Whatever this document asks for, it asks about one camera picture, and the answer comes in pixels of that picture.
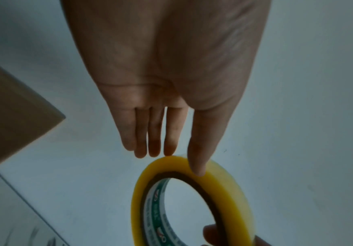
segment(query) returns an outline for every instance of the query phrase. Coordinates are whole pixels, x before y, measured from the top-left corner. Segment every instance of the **adhesive tape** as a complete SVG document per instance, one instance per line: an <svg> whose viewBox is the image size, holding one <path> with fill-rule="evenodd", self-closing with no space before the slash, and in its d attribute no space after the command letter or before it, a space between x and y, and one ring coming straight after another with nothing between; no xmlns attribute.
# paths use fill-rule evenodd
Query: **adhesive tape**
<svg viewBox="0 0 353 246"><path fill-rule="evenodd" d="M172 230L164 207L171 178L193 187L211 210L224 246L254 245L251 209L233 177L214 161L206 174L195 176L186 158L169 156L152 162L140 175L132 198L131 223L135 246L186 246Z"/></svg>

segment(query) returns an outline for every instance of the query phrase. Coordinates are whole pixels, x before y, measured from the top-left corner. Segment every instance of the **palm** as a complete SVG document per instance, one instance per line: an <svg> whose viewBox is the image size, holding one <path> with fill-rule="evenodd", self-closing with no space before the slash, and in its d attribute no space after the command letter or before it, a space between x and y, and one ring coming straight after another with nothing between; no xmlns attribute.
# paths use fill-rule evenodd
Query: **palm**
<svg viewBox="0 0 353 246"><path fill-rule="evenodd" d="M269 0L63 0L86 67L137 157L172 154L187 105L195 109L188 158L204 172L252 68Z"/></svg>

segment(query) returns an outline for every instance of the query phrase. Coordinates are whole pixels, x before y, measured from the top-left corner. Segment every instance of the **packing tape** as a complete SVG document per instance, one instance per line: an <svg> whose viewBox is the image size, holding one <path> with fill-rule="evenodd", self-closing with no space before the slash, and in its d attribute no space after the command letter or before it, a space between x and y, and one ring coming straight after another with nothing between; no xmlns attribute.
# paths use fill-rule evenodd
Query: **packing tape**
<svg viewBox="0 0 353 246"><path fill-rule="evenodd" d="M132 197L131 223L135 246L186 246L172 230L164 207L171 178L193 187L205 200L223 246L254 245L253 216L240 187L219 164L209 161L197 177L186 158L168 156L152 162L140 175Z"/></svg>

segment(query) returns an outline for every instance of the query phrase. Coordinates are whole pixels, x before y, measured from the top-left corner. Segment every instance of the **hand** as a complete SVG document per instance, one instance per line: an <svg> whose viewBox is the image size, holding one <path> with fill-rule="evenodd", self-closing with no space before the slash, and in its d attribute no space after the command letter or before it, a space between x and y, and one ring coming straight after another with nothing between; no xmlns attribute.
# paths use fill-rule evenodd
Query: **hand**
<svg viewBox="0 0 353 246"><path fill-rule="evenodd" d="M204 238L205 240L212 244L213 246L222 246L223 244L220 242L220 238L217 232L216 225L208 225L204 227ZM256 236L255 237L255 246L271 246L266 243L263 239Z"/></svg>
<svg viewBox="0 0 353 246"><path fill-rule="evenodd" d="M176 150L188 106L187 156L203 175L247 84L270 0L62 0L83 61L127 150Z"/></svg>

